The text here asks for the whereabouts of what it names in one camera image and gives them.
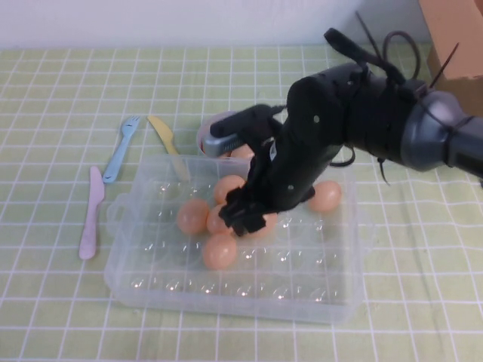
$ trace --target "pink knife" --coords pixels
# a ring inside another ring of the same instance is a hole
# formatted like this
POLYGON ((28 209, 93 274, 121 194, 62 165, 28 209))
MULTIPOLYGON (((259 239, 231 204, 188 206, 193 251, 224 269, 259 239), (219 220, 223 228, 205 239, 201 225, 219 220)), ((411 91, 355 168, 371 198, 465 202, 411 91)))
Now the pink knife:
POLYGON ((103 177, 97 167, 91 167, 91 186, 89 191, 88 213, 85 217, 84 231, 78 249, 78 255, 83 260, 92 258, 97 249, 96 224, 99 204, 104 199, 103 177))

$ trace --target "white wall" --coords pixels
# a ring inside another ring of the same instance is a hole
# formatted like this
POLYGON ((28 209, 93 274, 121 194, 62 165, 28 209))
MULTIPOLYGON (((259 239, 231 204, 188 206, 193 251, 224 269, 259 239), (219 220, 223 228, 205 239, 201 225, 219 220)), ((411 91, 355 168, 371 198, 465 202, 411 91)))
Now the white wall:
POLYGON ((361 41, 356 10, 378 39, 429 39, 417 0, 0 0, 0 48, 312 44, 330 26, 361 41))

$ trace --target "cable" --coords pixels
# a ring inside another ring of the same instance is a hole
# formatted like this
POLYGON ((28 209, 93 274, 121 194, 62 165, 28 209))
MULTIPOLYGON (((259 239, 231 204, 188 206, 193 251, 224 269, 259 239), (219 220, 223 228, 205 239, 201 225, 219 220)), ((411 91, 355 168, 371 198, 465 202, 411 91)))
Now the cable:
POLYGON ((417 79, 417 76, 420 74, 420 70, 421 70, 421 53, 414 39, 406 32, 394 31, 386 35, 383 42, 383 59, 385 61, 388 61, 387 51, 392 38, 394 38, 395 36, 401 36, 411 46, 411 50, 413 51, 414 57, 416 58, 416 65, 414 66, 414 73, 411 79, 417 79))

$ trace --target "cardboard box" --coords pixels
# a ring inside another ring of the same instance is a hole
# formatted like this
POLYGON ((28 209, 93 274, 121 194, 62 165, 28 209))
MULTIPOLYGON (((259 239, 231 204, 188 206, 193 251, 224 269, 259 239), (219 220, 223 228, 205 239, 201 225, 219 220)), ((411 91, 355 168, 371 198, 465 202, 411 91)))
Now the cardboard box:
POLYGON ((466 113, 483 117, 483 0, 419 2, 433 43, 433 76, 460 43, 435 88, 454 94, 466 113))

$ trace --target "yellow knife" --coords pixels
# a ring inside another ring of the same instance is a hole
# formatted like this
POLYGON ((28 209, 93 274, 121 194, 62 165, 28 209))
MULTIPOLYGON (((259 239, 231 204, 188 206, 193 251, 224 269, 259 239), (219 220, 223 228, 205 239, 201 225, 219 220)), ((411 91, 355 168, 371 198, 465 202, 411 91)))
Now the yellow knife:
POLYGON ((179 158, 179 153, 174 147, 173 144, 173 138, 174 134, 173 131, 169 128, 169 126, 164 123, 160 118, 154 116, 154 115, 148 115, 148 121, 149 123, 154 127, 156 132, 159 135, 159 138, 161 138, 161 141, 166 147, 166 151, 168 151, 168 154, 173 155, 173 166, 176 174, 182 181, 189 181, 189 171, 186 168, 186 165, 184 164, 183 160, 179 158))

